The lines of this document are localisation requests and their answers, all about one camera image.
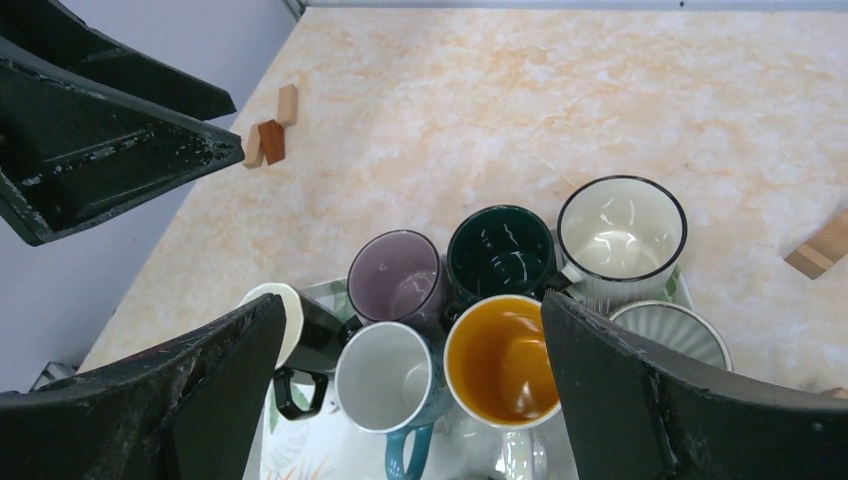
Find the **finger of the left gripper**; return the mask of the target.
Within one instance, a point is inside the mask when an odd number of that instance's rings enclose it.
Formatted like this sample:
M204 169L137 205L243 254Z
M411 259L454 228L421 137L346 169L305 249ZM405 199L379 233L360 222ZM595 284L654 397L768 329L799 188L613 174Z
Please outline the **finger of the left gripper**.
M240 137L1 42L1 219L31 246L240 163Z
M1 36L73 74L198 120L236 111L226 90L89 27L59 1L3 1Z

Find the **light blue mug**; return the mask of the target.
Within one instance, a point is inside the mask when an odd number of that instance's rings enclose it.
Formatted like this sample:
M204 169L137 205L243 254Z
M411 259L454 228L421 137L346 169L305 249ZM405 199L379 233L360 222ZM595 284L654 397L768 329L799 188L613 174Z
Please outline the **light blue mug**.
M453 404L440 351L398 322L363 327L340 355L335 387L356 427L386 437L386 477L422 478L435 424Z

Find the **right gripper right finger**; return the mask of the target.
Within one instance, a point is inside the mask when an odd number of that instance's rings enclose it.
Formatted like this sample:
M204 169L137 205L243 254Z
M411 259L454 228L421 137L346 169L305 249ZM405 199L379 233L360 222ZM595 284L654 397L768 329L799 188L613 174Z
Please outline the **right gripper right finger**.
M582 479L843 479L847 403L687 357L570 297L544 334Z

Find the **grey striped mug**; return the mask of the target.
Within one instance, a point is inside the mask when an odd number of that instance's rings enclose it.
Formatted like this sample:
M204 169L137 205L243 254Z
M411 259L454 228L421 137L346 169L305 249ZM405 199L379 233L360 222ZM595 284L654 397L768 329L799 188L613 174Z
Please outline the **grey striped mug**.
M718 331L684 306L658 300L638 301L618 308L609 320L690 358L726 371L734 370L729 350Z

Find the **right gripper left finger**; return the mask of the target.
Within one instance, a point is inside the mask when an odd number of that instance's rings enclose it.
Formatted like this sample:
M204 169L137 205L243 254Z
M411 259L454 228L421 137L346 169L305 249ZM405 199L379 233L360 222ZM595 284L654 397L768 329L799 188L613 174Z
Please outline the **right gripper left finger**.
M264 294L162 344L1 396L5 479L239 479L285 312Z

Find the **white floral mug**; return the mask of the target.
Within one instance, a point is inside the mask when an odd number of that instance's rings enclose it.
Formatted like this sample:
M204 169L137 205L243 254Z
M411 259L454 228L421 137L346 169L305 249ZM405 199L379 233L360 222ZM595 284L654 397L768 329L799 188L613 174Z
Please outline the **white floral mug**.
M534 430L561 413L541 303L505 294L466 309L449 332L443 364L458 405L501 435L508 479L542 479L547 449Z

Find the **black mug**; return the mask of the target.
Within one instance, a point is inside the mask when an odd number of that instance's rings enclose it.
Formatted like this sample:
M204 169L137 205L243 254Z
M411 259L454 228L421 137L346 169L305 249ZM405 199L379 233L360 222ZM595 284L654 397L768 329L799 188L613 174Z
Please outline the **black mug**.
M272 379L276 408L290 421L306 420L320 413L332 374L340 354L358 321L340 320L328 308L284 283L264 283L249 291L246 304L264 294L282 299L285 325L281 349ZM292 382L296 374L305 374L314 383L309 406L296 405Z

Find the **white black-rimmed mug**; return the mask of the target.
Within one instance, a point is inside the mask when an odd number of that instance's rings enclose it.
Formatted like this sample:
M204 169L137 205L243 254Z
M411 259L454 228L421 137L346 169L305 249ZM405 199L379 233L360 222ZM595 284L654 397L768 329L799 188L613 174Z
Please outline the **white black-rimmed mug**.
M607 314L663 289L688 238L681 202L634 175L593 180L561 207L555 239L564 264L546 290Z

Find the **dark green mug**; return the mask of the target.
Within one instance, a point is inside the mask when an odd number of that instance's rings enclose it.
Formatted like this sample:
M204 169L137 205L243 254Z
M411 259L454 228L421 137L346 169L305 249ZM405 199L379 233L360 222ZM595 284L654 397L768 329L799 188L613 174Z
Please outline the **dark green mug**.
M558 271L549 227L517 205L493 205L467 217L453 233L446 254L451 299L440 324L448 332L475 303L511 294L540 301Z

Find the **lilac purple mug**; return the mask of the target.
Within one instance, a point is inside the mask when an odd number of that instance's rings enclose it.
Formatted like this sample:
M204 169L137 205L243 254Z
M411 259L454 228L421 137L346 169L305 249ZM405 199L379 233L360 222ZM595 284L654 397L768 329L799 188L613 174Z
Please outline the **lilac purple mug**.
M441 325L449 300L446 269L425 235L397 229L370 240L351 263L346 288L361 325L398 322L435 344L446 339Z

